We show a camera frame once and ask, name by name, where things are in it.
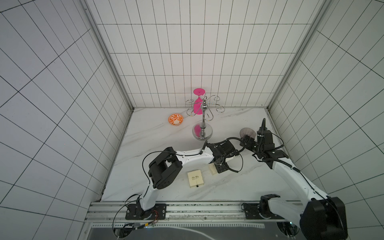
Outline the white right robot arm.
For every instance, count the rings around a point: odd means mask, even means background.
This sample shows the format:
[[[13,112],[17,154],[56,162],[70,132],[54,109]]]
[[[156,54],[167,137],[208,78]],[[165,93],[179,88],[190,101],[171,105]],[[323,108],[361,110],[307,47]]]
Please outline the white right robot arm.
[[[242,147],[253,157],[276,172],[294,191],[301,205],[295,205],[277,194],[261,197],[259,213],[267,219],[280,216],[299,228],[307,240],[345,240],[348,238],[346,207],[338,197],[330,197],[299,170],[289,156],[276,147],[273,133],[265,127],[256,133],[241,135]]]

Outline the cream jewelry box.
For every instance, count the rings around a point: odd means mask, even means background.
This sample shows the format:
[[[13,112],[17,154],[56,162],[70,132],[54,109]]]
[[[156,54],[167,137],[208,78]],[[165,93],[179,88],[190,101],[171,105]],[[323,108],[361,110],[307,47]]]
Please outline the cream jewelry box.
[[[201,170],[195,170],[187,173],[189,185],[191,188],[198,188],[204,184]]]
[[[215,165],[214,163],[212,163],[212,164],[209,164],[209,169],[210,169],[210,171],[211,171],[212,175],[216,175],[216,174],[218,174],[218,171],[217,171],[216,165]]]

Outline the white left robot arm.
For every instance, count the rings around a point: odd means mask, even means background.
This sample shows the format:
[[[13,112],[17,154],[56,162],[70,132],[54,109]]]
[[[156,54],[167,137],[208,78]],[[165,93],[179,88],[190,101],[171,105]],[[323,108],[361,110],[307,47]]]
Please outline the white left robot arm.
[[[158,204],[157,198],[160,190],[169,187],[183,168],[214,164],[227,170],[226,160],[239,155],[229,140],[213,144],[205,141],[202,148],[191,151],[175,151],[168,147],[157,153],[159,155],[149,163],[149,170],[145,171],[148,186],[142,194],[137,194],[137,200],[126,204],[126,220],[164,220],[167,204]]]

